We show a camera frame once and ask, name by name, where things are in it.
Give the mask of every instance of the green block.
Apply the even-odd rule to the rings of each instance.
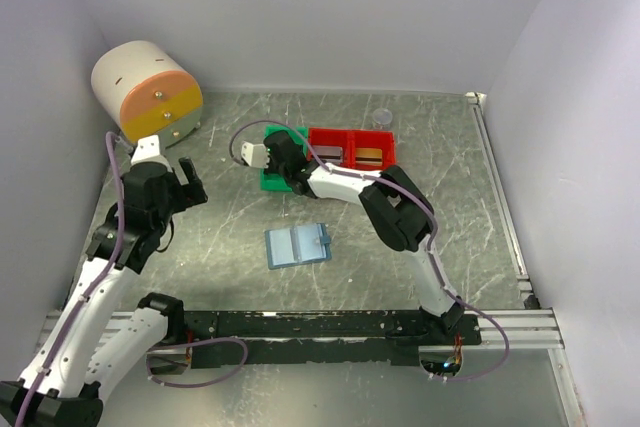
[[[295,127],[295,129],[304,135],[305,139],[309,138],[309,129],[307,127]],[[267,137],[269,134],[273,134],[279,130],[288,129],[279,125],[267,125],[264,136]],[[294,133],[291,133],[291,138],[296,144],[302,145],[302,151],[304,152],[304,155],[307,155],[307,146],[304,142],[302,142],[302,140]],[[271,192],[291,192],[291,188],[287,185],[280,174],[265,174],[264,170],[260,171],[260,188]]]

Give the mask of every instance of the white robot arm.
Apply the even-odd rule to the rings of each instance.
[[[182,339],[182,302],[152,293],[140,301],[130,326],[96,351],[123,294],[137,281],[167,228],[173,229],[173,214],[207,201],[191,161],[180,159],[180,165],[185,185],[162,155],[157,136],[138,142],[131,169],[122,176],[125,229],[120,255],[106,271],[117,236],[114,205],[93,234],[88,259],[51,335],[18,381],[0,382],[0,413],[11,425],[25,398],[24,425],[97,425],[104,403],[138,359],[158,343]]]
[[[400,167],[362,172],[328,163],[327,169],[321,168],[313,159],[307,160],[285,130],[270,134],[264,144],[245,142],[241,156],[250,167],[266,167],[280,174],[298,195],[361,205],[384,244],[405,253],[421,308],[445,331],[460,319],[464,309],[455,301],[457,293],[430,242],[429,218],[414,200],[388,187],[398,186],[433,212],[429,201]]]

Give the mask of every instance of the red tray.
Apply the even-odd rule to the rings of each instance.
[[[310,128],[309,143],[314,147],[340,147],[342,162],[339,165],[349,169],[384,170],[396,163],[396,146],[391,132]]]

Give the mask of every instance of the gray floor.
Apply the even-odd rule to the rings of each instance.
[[[206,95],[201,129],[167,151],[176,166],[179,157],[192,157],[209,202],[175,217],[169,251],[149,260],[119,310],[133,310],[149,291],[181,298],[192,310],[415,307],[411,272],[402,254],[377,239],[361,208],[262,192],[257,170],[227,158],[229,136],[251,120],[367,129],[379,106],[394,114],[398,164],[436,209],[441,224],[437,244],[454,286],[481,308],[522,308],[465,97],[222,93]],[[263,132],[264,126],[252,127],[244,139],[256,142]],[[92,229],[113,202],[113,184],[107,180]],[[328,225],[333,260],[268,270],[264,231],[309,222]]]
[[[469,351],[482,369],[498,352]],[[191,371],[204,382],[219,371]],[[547,352],[515,351],[476,382],[429,382],[423,371],[384,363],[259,365],[204,389],[170,389],[146,379],[142,363],[118,385],[100,427],[568,427]]]

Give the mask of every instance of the cylindrical object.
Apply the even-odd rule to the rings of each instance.
[[[104,54],[93,68],[91,86],[133,143],[157,134],[163,145],[171,145],[200,121],[198,83],[151,42],[127,42]]]
[[[373,111],[371,120],[373,121],[373,130],[389,130],[391,128],[393,114],[389,109],[380,107]]]

